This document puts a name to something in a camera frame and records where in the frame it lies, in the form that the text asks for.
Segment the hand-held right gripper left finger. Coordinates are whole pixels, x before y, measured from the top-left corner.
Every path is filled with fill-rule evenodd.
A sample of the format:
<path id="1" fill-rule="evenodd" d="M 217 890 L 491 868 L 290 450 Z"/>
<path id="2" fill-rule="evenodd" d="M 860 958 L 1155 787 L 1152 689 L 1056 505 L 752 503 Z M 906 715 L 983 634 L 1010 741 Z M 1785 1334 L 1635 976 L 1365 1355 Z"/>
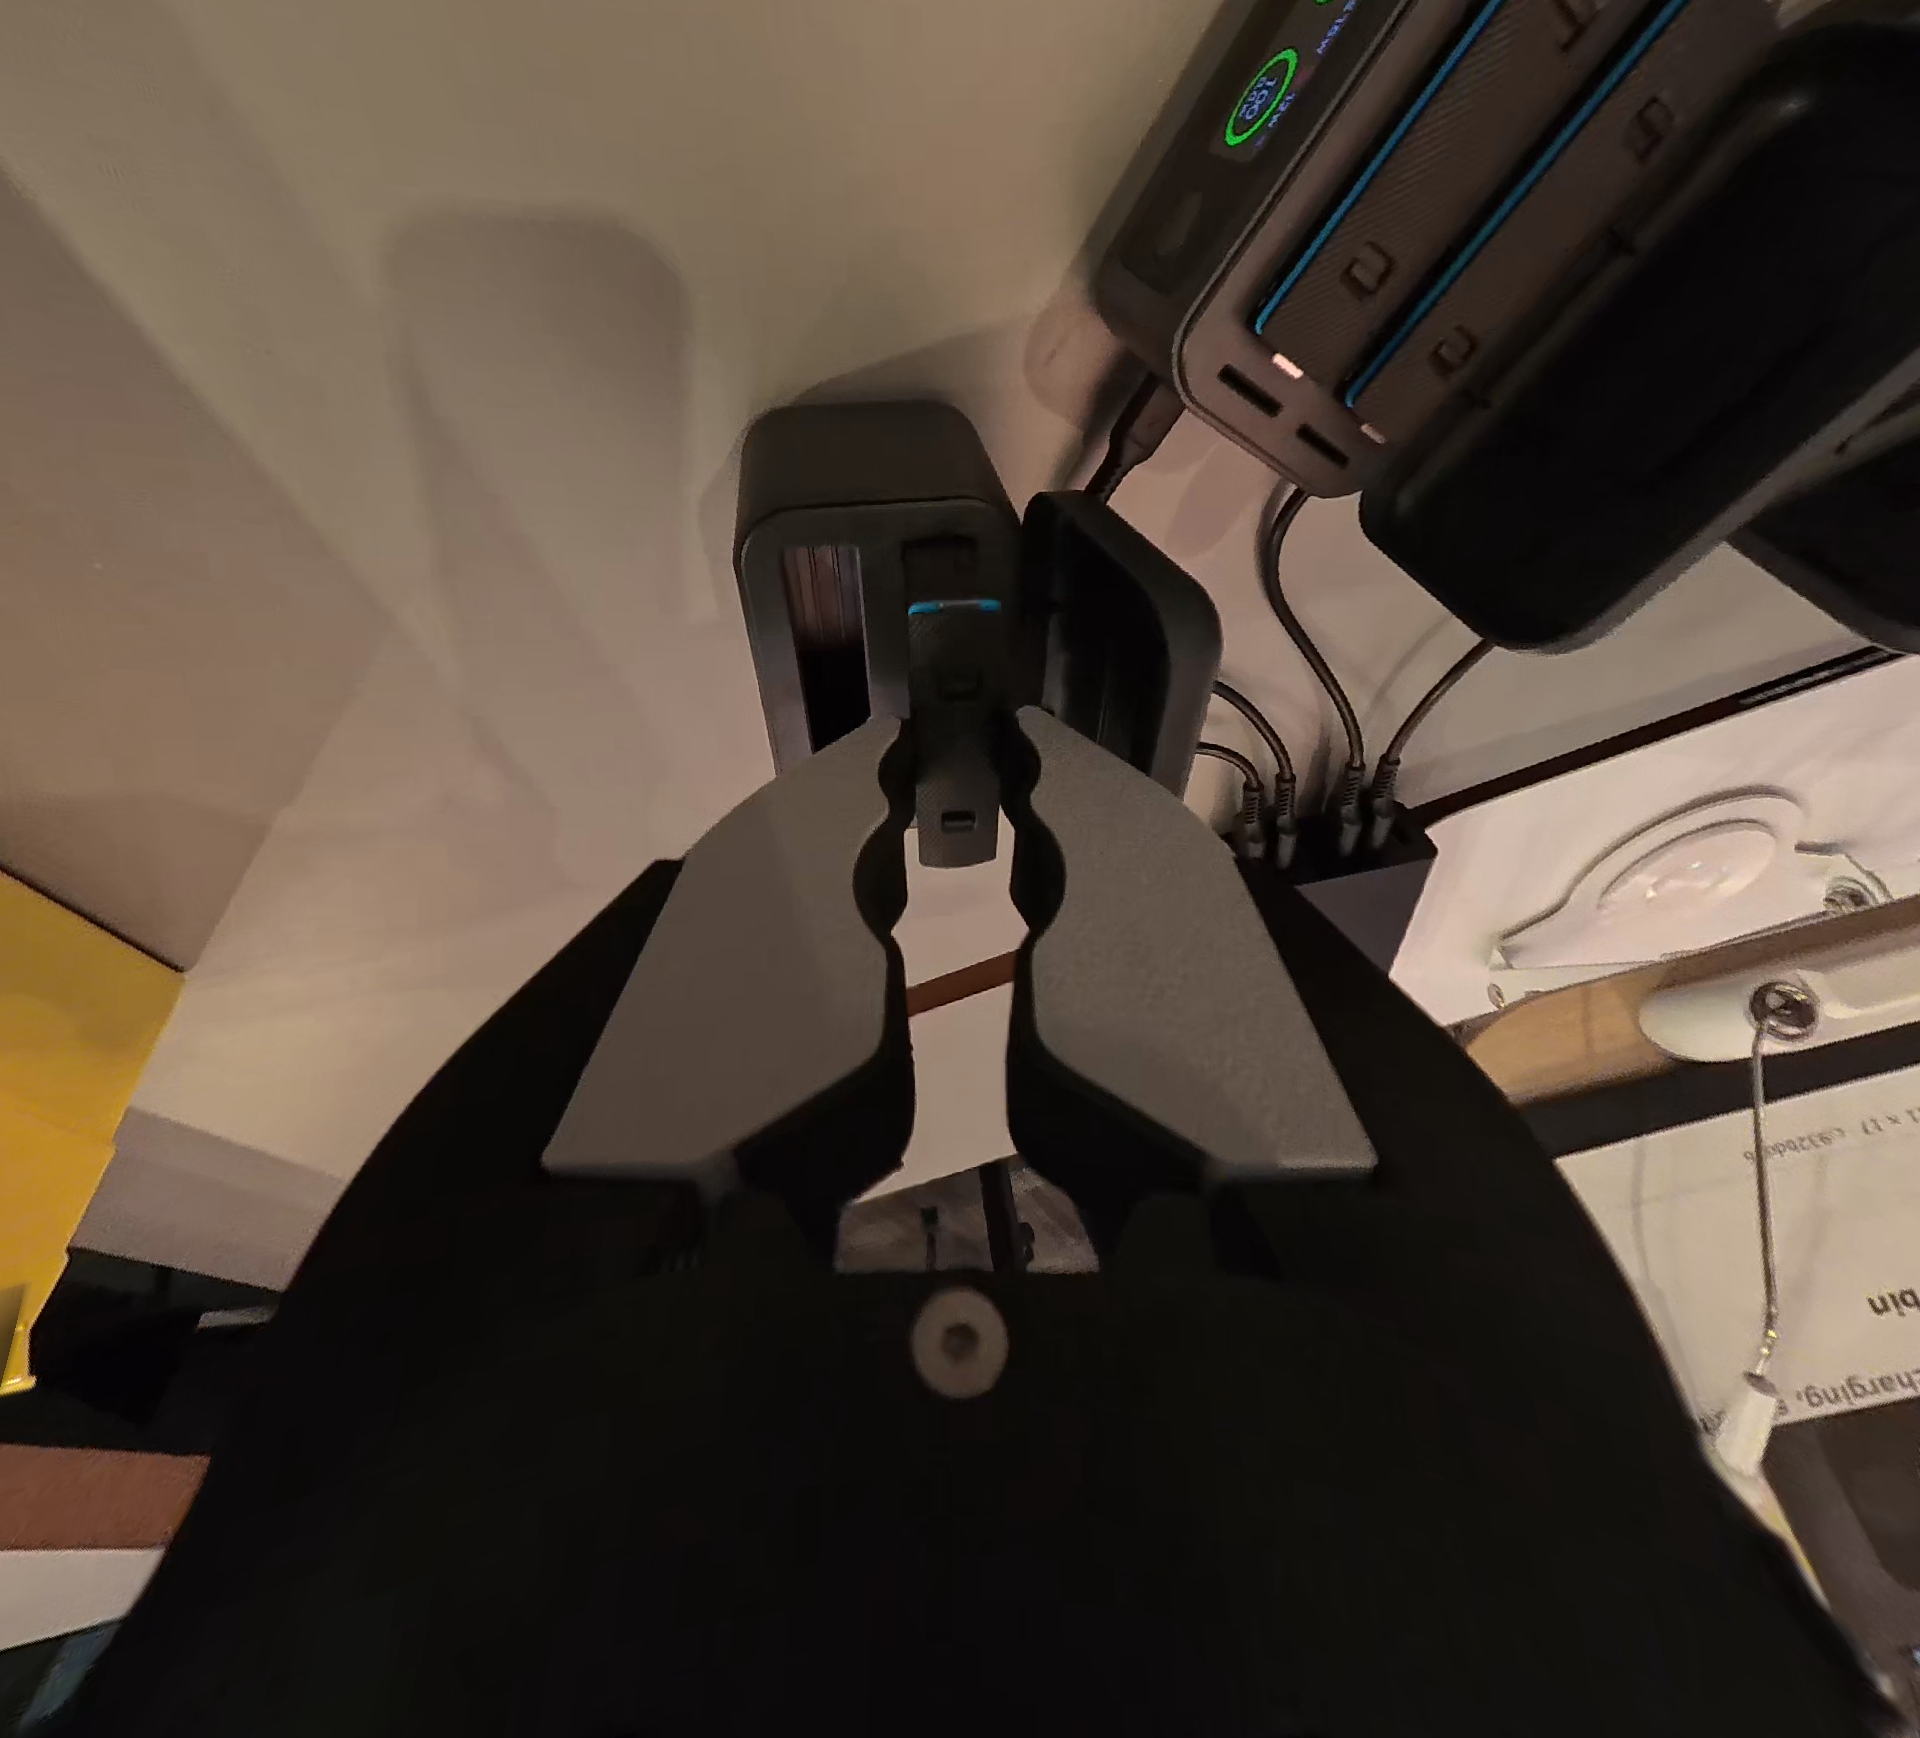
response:
<path id="1" fill-rule="evenodd" d="M 910 733 L 876 718 L 682 858 L 544 1149 L 563 1178 L 865 1191 L 912 1128 Z"/>

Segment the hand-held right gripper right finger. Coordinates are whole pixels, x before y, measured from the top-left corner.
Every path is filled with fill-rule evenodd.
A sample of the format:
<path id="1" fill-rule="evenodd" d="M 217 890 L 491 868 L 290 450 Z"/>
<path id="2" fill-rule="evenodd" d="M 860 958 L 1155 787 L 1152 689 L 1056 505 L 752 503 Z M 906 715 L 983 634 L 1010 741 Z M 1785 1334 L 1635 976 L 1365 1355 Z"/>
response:
<path id="1" fill-rule="evenodd" d="M 1064 1191 L 1356 1180 L 1375 1149 L 1227 847 L 1037 708 L 1009 726 L 1019 1153 Z"/>

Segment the black battery blue stripe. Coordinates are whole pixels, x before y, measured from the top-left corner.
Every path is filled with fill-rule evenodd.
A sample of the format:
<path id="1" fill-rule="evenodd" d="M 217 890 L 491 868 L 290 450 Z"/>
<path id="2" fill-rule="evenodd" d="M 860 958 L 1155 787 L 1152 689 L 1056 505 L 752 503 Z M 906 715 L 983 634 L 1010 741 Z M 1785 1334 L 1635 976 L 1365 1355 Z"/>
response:
<path id="1" fill-rule="evenodd" d="M 1409 329 L 1685 0 L 1477 0 L 1276 268 L 1252 330 L 1356 407 Z"/>
<path id="2" fill-rule="evenodd" d="M 978 868 L 998 847 L 1009 576 L 956 532 L 909 541 L 898 560 L 917 858 L 926 870 Z"/>
<path id="3" fill-rule="evenodd" d="M 1489 394 L 1776 39 L 1778 0 L 1649 0 L 1342 378 L 1356 424 L 1396 448 Z"/>

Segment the black battery charger case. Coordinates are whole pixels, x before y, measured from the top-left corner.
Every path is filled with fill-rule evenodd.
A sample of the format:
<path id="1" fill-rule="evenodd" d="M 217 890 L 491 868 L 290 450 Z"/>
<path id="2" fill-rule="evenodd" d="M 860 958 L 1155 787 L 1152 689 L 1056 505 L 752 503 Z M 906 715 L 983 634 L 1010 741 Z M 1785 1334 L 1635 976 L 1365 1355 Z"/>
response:
<path id="1" fill-rule="evenodd" d="M 780 407 L 743 433 L 732 569 L 775 772 L 876 718 L 910 733 L 901 548 L 947 532 L 1009 576 L 998 729 L 1041 708 L 1180 799 L 1221 659 L 1211 598 L 1092 493 L 1016 515 L 934 399 Z"/>
<path id="2" fill-rule="evenodd" d="M 1914 653 L 1914 10 L 1785 33 L 1489 394 L 1379 444 L 1254 306 L 1477 0 L 1223 0 L 1097 313 L 1469 631 L 1565 652 L 1729 546 Z"/>

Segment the yellow plastic bin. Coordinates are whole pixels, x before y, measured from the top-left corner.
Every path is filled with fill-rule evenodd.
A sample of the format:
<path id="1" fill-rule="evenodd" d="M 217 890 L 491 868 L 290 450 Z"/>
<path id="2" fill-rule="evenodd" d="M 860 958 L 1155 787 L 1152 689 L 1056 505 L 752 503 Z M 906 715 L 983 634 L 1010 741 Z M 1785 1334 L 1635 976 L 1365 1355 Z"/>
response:
<path id="1" fill-rule="evenodd" d="M 33 1323 L 179 996 L 179 970 L 1 876 L 5 1393 L 33 1384 Z"/>

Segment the black charging hub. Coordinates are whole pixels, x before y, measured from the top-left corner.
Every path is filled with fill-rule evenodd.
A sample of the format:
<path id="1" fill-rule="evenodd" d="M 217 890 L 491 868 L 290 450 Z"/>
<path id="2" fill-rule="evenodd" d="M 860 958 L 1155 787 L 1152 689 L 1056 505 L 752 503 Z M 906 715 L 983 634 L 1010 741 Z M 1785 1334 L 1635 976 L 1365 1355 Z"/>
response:
<path id="1" fill-rule="evenodd" d="M 1248 756 L 1215 741 L 1200 741 L 1195 756 L 1231 773 L 1233 800 L 1216 825 L 1231 858 L 1278 874 L 1363 958 L 1390 970 L 1438 860 L 1416 815 L 1398 799 L 1365 799 L 1353 825 L 1321 814 L 1286 832 Z"/>

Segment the wooden instruction board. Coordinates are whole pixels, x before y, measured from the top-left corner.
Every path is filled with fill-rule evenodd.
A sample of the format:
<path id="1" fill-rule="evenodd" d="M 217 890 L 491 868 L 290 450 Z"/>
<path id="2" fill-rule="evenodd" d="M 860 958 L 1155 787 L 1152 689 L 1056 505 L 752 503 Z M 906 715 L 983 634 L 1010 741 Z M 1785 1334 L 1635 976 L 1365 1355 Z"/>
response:
<path id="1" fill-rule="evenodd" d="M 1574 1178 L 1736 1486 L 1773 1435 L 1914 1399 L 1914 1023 L 1687 1062 L 1640 1034 L 1667 985 L 1894 958 L 1914 924 L 1740 940 L 1545 995 L 1469 1046 Z"/>

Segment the white clip bar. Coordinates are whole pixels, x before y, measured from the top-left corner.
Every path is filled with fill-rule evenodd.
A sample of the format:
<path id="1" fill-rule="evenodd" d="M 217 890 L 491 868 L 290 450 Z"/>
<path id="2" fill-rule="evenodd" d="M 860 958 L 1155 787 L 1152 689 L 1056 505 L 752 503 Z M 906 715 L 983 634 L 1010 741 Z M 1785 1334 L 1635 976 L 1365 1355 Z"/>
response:
<path id="1" fill-rule="evenodd" d="M 1800 1052 L 1914 1022 L 1916 979 L 1894 958 L 1667 985 L 1637 1014 L 1642 1038 L 1687 1062 L 1749 1055 L 1757 1032 L 1767 1043 Z"/>

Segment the white base mat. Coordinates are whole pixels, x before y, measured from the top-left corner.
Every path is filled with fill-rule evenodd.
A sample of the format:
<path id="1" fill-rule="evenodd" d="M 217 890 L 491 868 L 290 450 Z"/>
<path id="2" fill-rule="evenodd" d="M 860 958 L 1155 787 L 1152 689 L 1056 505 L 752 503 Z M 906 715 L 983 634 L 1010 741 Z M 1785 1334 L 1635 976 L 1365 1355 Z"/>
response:
<path id="1" fill-rule="evenodd" d="M 1755 787 L 1805 799 L 1821 832 L 1914 815 L 1914 733 L 1727 721 L 1452 814 L 1430 834 L 1438 860 L 1394 979 L 1430 1014 L 1454 1022 L 1528 990 L 1618 970 L 1500 975 L 1489 950 L 1554 905 L 1615 841 L 1697 799 Z"/>

